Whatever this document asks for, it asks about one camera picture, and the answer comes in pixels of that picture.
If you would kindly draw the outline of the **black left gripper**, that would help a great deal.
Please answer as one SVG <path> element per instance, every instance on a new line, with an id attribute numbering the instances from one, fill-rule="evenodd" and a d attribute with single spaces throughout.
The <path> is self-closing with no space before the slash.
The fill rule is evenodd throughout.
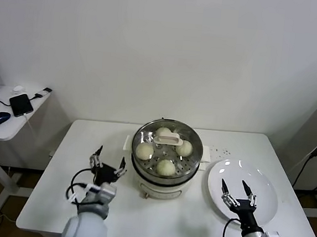
<path id="1" fill-rule="evenodd" d="M 99 185 L 103 183 L 114 183 L 118 180 L 118 177 L 121 177 L 127 172 L 125 157 L 122 158 L 118 169 L 106 164 L 102 164 L 100 161 L 102 148 L 103 146 L 100 146 L 100 148 L 97 149 L 95 153 L 91 154 L 89 159 L 90 169 L 94 171 L 93 183 Z"/>

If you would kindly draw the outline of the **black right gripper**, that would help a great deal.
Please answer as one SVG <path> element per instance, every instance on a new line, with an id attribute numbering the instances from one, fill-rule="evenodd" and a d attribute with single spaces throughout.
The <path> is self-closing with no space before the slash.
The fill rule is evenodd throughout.
<path id="1" fill-rule="evenodd" d="M 240 220 L 241 229 L 249 231 L 257 231 L 259 226 L 254 217 L 254 212 L 256 210 L 256 195 L 252 193 L 251 188 L 245 182 L 242 181 L 243 188 L 245 190 L 247 199 L 235 199 L 229 193 L 227 184 L 224 179 L 222 179 L 222 200 L 228 208 L 233 207 L 233 213 L 236 213 Z"/>

